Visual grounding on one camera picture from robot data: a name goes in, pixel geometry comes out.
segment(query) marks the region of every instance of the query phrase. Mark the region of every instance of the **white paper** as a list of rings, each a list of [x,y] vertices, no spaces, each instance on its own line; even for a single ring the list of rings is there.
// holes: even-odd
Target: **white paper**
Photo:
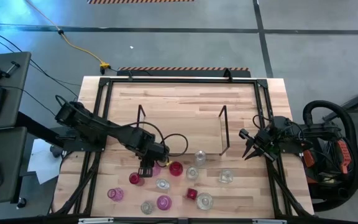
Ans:
[[[54,158],[50,152],[50,144],[42,139],[36,139],[33,143],[29,167],[27,171],[35,171],[40,184],[56,177],[60,172],[62,158]]]

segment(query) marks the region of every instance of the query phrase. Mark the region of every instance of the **butcher block tabletop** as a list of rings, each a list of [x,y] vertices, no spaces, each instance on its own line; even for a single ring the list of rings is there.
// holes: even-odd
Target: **butcher block tabletop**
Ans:
[[[94,108],[99,79],[100,77],[84,77],[81,86],[79,101],[90,111]],[[284,80],[271,78],[267,82],[273,114],[291,119]],[[264,114],[267,114],[262,89],[260,95]],[[99,115],[104,108],[105,96],[106,90],[102,95]],[[168,168],[163,168],[158,176],[146,178],[143,186],[132,185],[129,175],[137,172],[138,158],[117,140],[108,138],[99,165],[92,217],[274,218],[265,158],[254,157],[244,161],[242,154],[246,142],[238,136],[242,128],[248,130],[251,136],[257,132],[252,124],[252,117],[257,114],[253,85],[114,83],[108,120],[117,124],[135,122],[139,105],[145,111],[145,121],[161,126],[164,136],[182,133],[188,137],[190,153],[171,157],[172,161],[183,164],[183,173],[174,177]],[[221,132],[222,123],[218,116],[224,105],[227,107],[230,148],[223,156],[219,156],[224,146],[224,132]],[[143,128],[155,133],[146,124]],[[170,141],[167,140],[167,145],[172,151],[180,152],[185,147],[185,141],[175,136]],[[197,149],[207,153],[207,161],[199,168],[198,178],[188,180],[185,172],[190,166],[195,166],[193,153]],[[62,207],[76,189],[84,155],[84,152],[74,152],[63,163],[55,190],[55,210]],[[314,213],[302,162],[291,154],[283,154],[282,157],[288,188],[307,212]],[[222,169],[233,171],[233,182],[219,182]],[[170,188],[158,188],[155,183],[157,179],[169,181]],[[124,191],[124,198],[120,202],[114,202],[107,196],[108,190],[116,187]],[[195,189],[198,193],[209,193],[213,198],[212,209],[198,209],[196,202],[185,197],[187,188]],[[282,194],[278,186],[277,189],[280,208],[284,212]],[[171,209],[163,211],[156,208],[150,215],[143,214],[140,205],[145,201],[156,203],[161,195],[171,198]],[[87,196],[88,187],[84,191],[81,211],[85,207]]]

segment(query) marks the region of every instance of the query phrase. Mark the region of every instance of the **yellow power cord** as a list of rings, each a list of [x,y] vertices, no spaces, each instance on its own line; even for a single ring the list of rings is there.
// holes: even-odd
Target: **yellow power cord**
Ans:
[[[100,59],[98,56],[96,56],[94,53],[90,52],[89,50],[85,50],[85,49],[83,49],[83,48],[81,48],[81,47],[75,46],[75,45],[73,45],[72,43],[70,43],[70,42],[68,41],[67,37],[65,36],[63,30],[61,30],[53,21],[51,21],[44,13],[42,13],[39,8],[37,8],[35,5],[33,5],[32,2],[30,2],[30,0],[25,0],[25,1],[26,1],[27,3],[29,3],[35,10],[37,10],[41,15],[44,16],[44,18],[46,18],[51,24],[53,24],[53,25],[56,27],[58,33],[65,39],[65,41],[68,43],[68,45],[74,47],[75,49],[78,49],[78,50],[81,50],[81,51],[83,51],[83,52],[86,52],[86,53],[92,55],[94,58],[98,59],[99,62],[100,62],[100,72],[102,73],[102,75],[104,75],[105,69],[111,68],[111,67],[110,67],[110,64],[108,64],[108,63],[104,62],[103,60],[101,60],[101,59]]]

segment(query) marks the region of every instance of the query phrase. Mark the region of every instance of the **hazard stripe tape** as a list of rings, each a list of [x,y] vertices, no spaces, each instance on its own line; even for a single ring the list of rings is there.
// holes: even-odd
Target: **hazard stripe tape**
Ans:
[[[88,4],[193,2],[194,0],[88,0]]]
[[[226,67],[122,67],[118,70],[181,70],[181,71],[212,71],[224,70]],[[232,71],[248,71],[247,67],[231,67],[228,68]]]

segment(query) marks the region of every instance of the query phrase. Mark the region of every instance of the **gray floor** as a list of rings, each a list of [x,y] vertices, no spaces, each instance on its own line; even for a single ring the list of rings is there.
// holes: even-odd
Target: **gray floor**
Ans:
[[[256,29],[252,0],[195,0],[195,2],[88,5],[85,0],[33,0],[60,26],[137,28]],[[358,0],[259,0],[265,29],[358,30]],[[0,0],[0,24],[49,26],[25,1]],[[0,30],[0,34],[35,60],[51,76],[81,83],[84,75],[99,75],[98,62],[68,46],[56,32]],[[67,32],[75,44],[90,49],[114,68],[126,66],[249,67],[253,77],[266,77],[258,34]],[[293,119],[312,100],[337,104],[358,94],[358,35],[267,34],[266,42],[275,78],[284,78]],[[0,45],[0,53],[8,50]],[[69,86],[78,93],[79,88]],[[29,69],[25,89],[51,110],[53,95],[73,95]],[[57,124],[45,110],[24,95],[21,111],[53,128]],[[320,118],[327,111],[316,110]],[[0,205],[5,217],[44,215],[54,180],[39,186],[25,179],[26,208]],[[358,221],[358,192],[345,205],[318,214]]]

